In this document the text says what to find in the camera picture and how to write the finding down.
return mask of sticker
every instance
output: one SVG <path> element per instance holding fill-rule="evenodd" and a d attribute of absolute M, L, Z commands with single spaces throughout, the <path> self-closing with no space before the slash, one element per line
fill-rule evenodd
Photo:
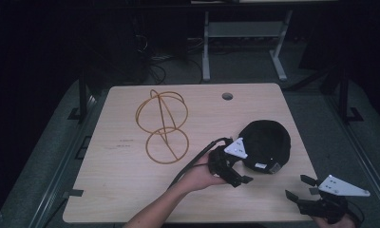
<path fill-rule="evenodd" d="M 262 169 L 265 169 L 265 167 L 267 167 L 267 164 L 256 163 L 256 164 L 255 164 L 255 167 L 256 167 L 256 168 L 262 168 Z"/>

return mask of wooden table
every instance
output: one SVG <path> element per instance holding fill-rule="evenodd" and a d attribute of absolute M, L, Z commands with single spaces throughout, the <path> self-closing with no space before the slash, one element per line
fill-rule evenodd
<path fill-rule="evenodd" d="M 152 161 L 145 152 L 149 133 L 136 124 L 136 111 L 150 98 L 150 90 L 179 93 L 188 107 L 188 118 L 180 128 L 189 139 L 187 154 L 171 164 Z M 222 99 L 231 93 L 230 101 Z M 165 98 L 177 123 L 185 108 L 176 99 Z M 260 174 L 243 166 L 234 168 L 240 175 L 253 177 L 248 184 L 233 188 L 229 184 L 212 186 L 189 194 L 167 222 L 253 222 L 295 221 L 309 217 L 299 214 L 297 206 L 286 199 L 285 189 L 306 199 L 308 185 L 299 175 L 316 178 L 282 92 L 276 84 L 234 85 L 155 85 L 119 86 L 110 89 L 95 128 L 85 159 L 74 185 L 84 190 L 81 197 L 69 197 L 66 222 L 126 222 L 162 194 L 178 172 L 207 144 L 221 137 L 238 138 L 250 122 L 274 120 L 291 135 L 289 162 L 276 174 Z M 162 127 L 158 102 L 150 102 L 141 113 L 140 123 L 152 129 Z M 168 135 L 177 153 L 185 149 L 182 134 Z M 161 137 L 152 137 L 150 151 L 158 159 L 172 154 Z"/>

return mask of hand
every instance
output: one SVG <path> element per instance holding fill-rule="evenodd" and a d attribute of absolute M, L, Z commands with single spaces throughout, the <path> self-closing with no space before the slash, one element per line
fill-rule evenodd
<path fill-rule="evenodd" d="M 211 185 L 226 183 L 224 179 L 215 177 L 210 173 L 207 163 L 208 154 L 202 156 L 195 163 L 195 166 L 183 175 L 178 184 L 182 185 L 187 192 L 193 192 Z"/>
<path fill-rule="evenodd" d="M 312 219 L 320 228 L 355 228 L 355 223 L 348 214 L 335 224 L 327 223 L 325 218 L 312 217 Z"/>

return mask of cable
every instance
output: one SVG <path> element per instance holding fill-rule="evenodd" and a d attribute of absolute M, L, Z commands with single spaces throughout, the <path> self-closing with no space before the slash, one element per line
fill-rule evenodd
<path fill-rule="evenodd" d="M 182 170 L 179 172 L 179 174 L 172 180 L 172 182 L 170 183 L 168 189 L 170 187 L 172 187 L 175 183 L 177 183 L 181 177 L 192 167 L 195 166 L 195 163 L 202 157 L 204 156 L 212 147 L 214 147 L 218 142 L 220 141 L 226 141 L 227 139 L 226 138 L 220 138 L 220 139 L 217 139 L 215 141 L 212 141 L 210 142 L 203 150 L 201 150 L 201 152 L 198 153 L 198 155 L 193 159 L 191 160 L 188 164 L 186 164 L 186 166 L 184 166 L 184 168 L 182 168 Z"/>

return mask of black cap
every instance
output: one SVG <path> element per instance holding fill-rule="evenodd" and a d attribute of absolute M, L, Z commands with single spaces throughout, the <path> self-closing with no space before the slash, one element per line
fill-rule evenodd
<path fill-rule="evenodd" d="M 275 121 L 254 121 L 239 134 L 243 138 L 246 167 L 261 173 L 274 174 L 290 158 L 291 137 L 285 127 Z"/>

